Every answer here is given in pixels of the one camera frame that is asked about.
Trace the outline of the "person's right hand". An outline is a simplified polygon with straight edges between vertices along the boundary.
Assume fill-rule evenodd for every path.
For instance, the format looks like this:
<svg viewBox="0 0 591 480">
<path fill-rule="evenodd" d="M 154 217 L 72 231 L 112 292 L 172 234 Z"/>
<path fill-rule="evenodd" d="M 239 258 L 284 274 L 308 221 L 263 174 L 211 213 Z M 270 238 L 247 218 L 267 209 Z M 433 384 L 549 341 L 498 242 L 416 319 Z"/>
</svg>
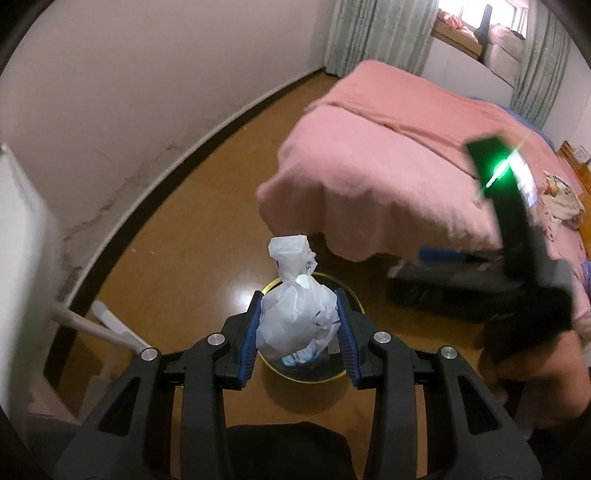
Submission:
<svg viewBox="0 0 591 480">
<path fill-rule="evenodd" d="M 590 404 L 590 373 L 574 330 L 501 362 L 483 351 L 478 369 L 501 403 L 509 400 L 506 383 L 526 384 L 518 418 L 532 428 L 564 425 L 581 417 Z"/>
</svg>

